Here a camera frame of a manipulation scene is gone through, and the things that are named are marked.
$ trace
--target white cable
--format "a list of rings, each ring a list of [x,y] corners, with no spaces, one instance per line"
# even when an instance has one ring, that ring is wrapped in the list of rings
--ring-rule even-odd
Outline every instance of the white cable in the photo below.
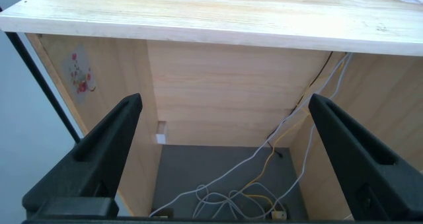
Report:
[[[338,84],[337,84],[337,86],[336,86],[336,89],[335,89],[335,91],[333,92],[333,94],[329,97],[329,98],[333,98],[337,93],[338,93],[338,91],[339,91],[339,87],[340,87],[340,84],[341,84],[341,81],[342,81],[342,78],[343,78],[343,76],[344,76],[344,74],[345,74],[345,71],[346,71],[346,68],[348,67],[348,65],[349,65],[349,63],[350,63],[350,61],[351,61],[351,58],[352,58],[352,55],[353,55],[353,53],[349,53],[349,54],[347,54],[347,56],[348,56],[348,59],[347,59],[347,62],[345,63],[345,66],[344,66],[344,68],[342,69],[342,72],[341,72],[341,74],[340,74],[340,76],[339,76],[339,80],[338,80]],[[282,196],[280,196],[276,201],[278,202],[279,200],[281,200],[282,198],[284,198],[289,192],[291,192],[291,190],[293,189],[293,187],[295,187],[295,185],[299,182],[299,180],[301,179],[301,177],[303,177],[303,174],[304,174],[304,172],[305,172],[305,162],[306,162],[306,160],[307,160],[307,156],[309,155],[309,151],[310,151],[310,146],[311,146],[311,141],[312,141],[312,138],[313,138],[313,130],[314,130],[314,128],[316,127],[316,125],[315,124],[313,124],[313,126],[311,127],[311,131],[310,131],[310,138],[309,138],[309,144],[307,145],[307,150],[306,150],[306,152],[305,152],[305,156],[304,156],[304,160],[303,160],[303,168],[301,169],[301,174],[298,176],[298,178],[297,178],[297,180],[292,184],[292,186],[291,186],[291,188],[289,188],[288,189],[288,191],[286,191],[285,192],[285,194],[283,194]],[[266,215],[268,215],[271,211],[272,211],[272,209],[270,209],[270,211],[267,211],[265,214],[263,214],[264,216],[266,216]]]
[[[335,66],[335,68],[333,69],[333,71],[332,71],[332,73],[329,75],[329,77],[328,77],[328,79],[325,81],[325,83],[323,84],[323,86],[316,92],[317,94],[318,93],[320,93],[323,89],[324,89],[324,87],[326,86],[326,84],[330,81],[330,79],[332,78],[332,76],[334,75],[334,73],[335,73],[335,71],[338,69],[338,67],[341,65],[341,63],[347,58],[347,57],[349,57],[349,56],[352,56],[352,53],[348,53],[348,54],[346,54],[339,62],[338,62],[338,64]],[[346,63],[346,65],[345,65],[345,67],[344,67],[344,69],[342,70],[342,73],[344,72],[344,70],[346,69],[346,67],[348,66],[348,64]],[[228,170],[225,174],[223,174],[222,176],[220,176],[219,178],[216,178],[215,180],[212,180],[210,183],[208,183],[208,184],[206,184],[206,185],[204,185],[204,186],[202,186],[201,188],[197,188],[197,189],[195,189],[195,190],[191,190],[191,191],[187,191],[187,192],[183,192],[183,193],[181,193],[181,194],[179,194],[175,199],[173,199],[172,201],[170,201],[169,203],[167,203],[167,204],[165,204],[165,205],[163,205],[163,206],[161,206],[160,208],[158,208],[158,209],[156,209],[155,211],[153,211],[153,212],[151,212],[150,213],[150,215],[149,215],[149,217],[151,217],[151,216],[153,216],[154,214],[156,214],[158,211],[160,211],[160,210],[162,210],[163,208],[165,208],[165,207],[167,207],[168,205],[171,205],[171,204],[173,204],[175,201],[177,201],[177,199],[179,199],[181,196],[184,196],[184,195],[187,195],[187,194],[192,194],[192,193],[194,193],[194,192],[197,192],[197,191],[199,191],[199,190],[202,190],[202,189],[204,189],[204,188],[207,188],[208,186],[210,186],[210,185],[212,185],[213,183],[215,183],[215,182],[217,182],[217,181],[219,181],[219,180],[221,180],[222,178],[224,178],[225,176],[227,176],[230,172],[232,172],[232,171],[234,171],[236,168],[238,168],[239,166],[241,166],[242,164],[244,164],[245,162],[247,162],[247,161],[249,161],[249,160],[251,160],[252,158],[254,158],[255,156],[256,156],[256,154],[266,145],[266,143],[268,142],[268,141],[270,141],[277,133],[278,133],[278,131],[279,131],[279,129],[281,128],[281,126],[282,126],[282,124],[286,121],[286,120],[288,120],[288,119],[290,119],[293,115],[295,115],[297,112],[298,112],[298,110],[300,110],[309,100],[310,100],[310,98],[311,98],[311,96],[309,96],[307,99],[305,99],[304,100],[304,102],[301,104],[301,105],[299,105],[298,107],[297,107],[297,109],[295,109],[292,113],[291,113],[291,115],[289,115],[288,117],[286,117],[285,119],[283,119],[280,123],[279,123],[279,125],[278,125],[278,127],[276,128],[276,130],[275,130],[275,132],[272,134],[272,135],[270,135],[267,139],[266,139],[266,141],[264,141],[264,143],[249,157],[249,158],[247,158],[247,159],[245,159],[244,161],[241,161],[240,163],[238,163],[237,165],[235,165],[233,168],[231,168],[230,170]]]

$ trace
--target light wood surface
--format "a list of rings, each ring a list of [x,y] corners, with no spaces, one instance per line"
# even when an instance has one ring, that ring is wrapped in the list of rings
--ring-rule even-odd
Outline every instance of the light wood surface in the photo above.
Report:
[[[91,130],[125,96],[141,93],[143,110],[126,161],[119,191],[131,213],[151,211],[161,145],[156,144],[157,108],[144,40],[30,35],[44,66],[58,87],[84,133]],[[66,83],[61,63],[78,47],[84,47],[96,89],[76,102]]]
[[[260,146],[329,52],[148,41],[168,144]],[[287,147],[289,139],[278,146]]]
[[[423,56],[422,6],[397,0],[22,0],[0,28]]]
[[[421,57],[355,54],[333,99],[418,170],[423,170],[422,64]],[[338,76],[323,95],[333,93]],[[290,146],[298,174],[312,124],[308,118]],[[349,218],[348,204],[317,132],[306,165],[300,186],[309,218]]]

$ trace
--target wood grain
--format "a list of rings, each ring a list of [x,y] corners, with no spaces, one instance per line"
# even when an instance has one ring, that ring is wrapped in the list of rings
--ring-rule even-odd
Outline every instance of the wood grain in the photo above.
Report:
[[[423,56],[421,5],[397,0],[22,0],[4,31]]]
[[[394,149],[414,168],[423,170],[423,58],[355,54],[333,101]],[[339,73],[323,94],[330,96]],[[308,118],[290,146],[297,173],[307,147]],[[348,204],[320,137],[315,132],[307,168],[300,182],[310,219],[344,219]]]
[[[262,145],[329,55],[185,42],[148,48],[157,113],[173,145]]]
[[[41,56],[44,65],[49,74],[56,77],[55,84],[62,88],[59,91],[67,105],[73,108],[73,115],[81,118],[78,124],[88,131],[122,98],[141,93],[143,110],[119,191],[133,215],[147,216],[153,201],[161,145],[155,141],[157,108],[146,41],[53,35],[42,35],[39,41],[43,50],[38,46],[38,55],[47,55]],[[86,94],[82,103],[75,102],[61,66],[65,57],[80,45],[87,52],[97,85],[94,92]]]

